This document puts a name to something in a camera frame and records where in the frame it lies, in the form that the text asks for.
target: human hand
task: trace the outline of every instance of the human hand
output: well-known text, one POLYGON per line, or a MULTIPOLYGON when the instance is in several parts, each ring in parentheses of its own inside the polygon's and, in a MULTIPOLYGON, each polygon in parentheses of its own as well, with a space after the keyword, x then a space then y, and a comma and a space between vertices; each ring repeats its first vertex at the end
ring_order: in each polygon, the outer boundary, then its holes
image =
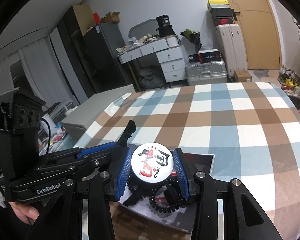
POLYGON ((9 202, 10 206, 12 207, 16 216, 24 223, 31 225, 33 224, 32 221, 35 221, 38 216, 39 212, 33 206, 29 204, 22 204, 18 201, 16 202, 9 202))

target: wooden door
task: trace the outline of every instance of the wooden door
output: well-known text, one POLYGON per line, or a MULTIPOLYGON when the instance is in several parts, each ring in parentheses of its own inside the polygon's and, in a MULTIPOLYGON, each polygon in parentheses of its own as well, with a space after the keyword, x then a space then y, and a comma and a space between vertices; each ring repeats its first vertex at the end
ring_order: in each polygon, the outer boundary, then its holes
POLYGON ((278 30, 268 0, 228 0, 236 12, 246 47, 248 69, 279 69, 278 30))

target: white suitcase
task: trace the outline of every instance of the white suitcase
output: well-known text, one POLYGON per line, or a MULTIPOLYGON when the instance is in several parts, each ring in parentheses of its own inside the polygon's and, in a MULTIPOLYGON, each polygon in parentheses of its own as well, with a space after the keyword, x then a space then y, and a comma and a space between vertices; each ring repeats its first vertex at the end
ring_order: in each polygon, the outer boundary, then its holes
POLYGON ((235 70, 247 70, 246 48, 238 24, 225 24, 216 27, 220 52, 226 62, 229 77, 235 70))

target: shallow cardboard box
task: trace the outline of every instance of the shallow cardboard box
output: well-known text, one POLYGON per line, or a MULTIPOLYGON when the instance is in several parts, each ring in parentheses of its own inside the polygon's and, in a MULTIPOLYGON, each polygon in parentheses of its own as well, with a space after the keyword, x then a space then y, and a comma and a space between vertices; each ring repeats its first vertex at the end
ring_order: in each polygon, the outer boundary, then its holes
POLYGON ((103 22, 103 23, 118 23, 118 22, 120 22, 119 14, 120 14, 120 12, 113 12, 113 13, 109 12, 106 14, 106 16, 101 18, 101 22, 103 22))
POLYGON ((239 83, 250 83, 252 77, 246 70, 235 70, 234 71, 235 81, 239 83))

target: white desk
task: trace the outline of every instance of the white desk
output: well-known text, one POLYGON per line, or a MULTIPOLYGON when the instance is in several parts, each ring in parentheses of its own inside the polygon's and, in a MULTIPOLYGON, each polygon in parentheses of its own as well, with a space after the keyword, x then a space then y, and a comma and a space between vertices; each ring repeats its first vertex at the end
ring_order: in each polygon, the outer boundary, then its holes
POLYGON ((178 36, 168 36, 158 39, 157 41, 152 41, 150 43, 144 44, 140 47, 124 52, 118 56, 122 64, 128 64, 134 81, 136 82, 139 89, 139 84, 135 78, 129 62, 152 53, 156 53, 157 55, 166 82, 186 79, 185 66, 188 62, 186 49, 181 44, 178 36))

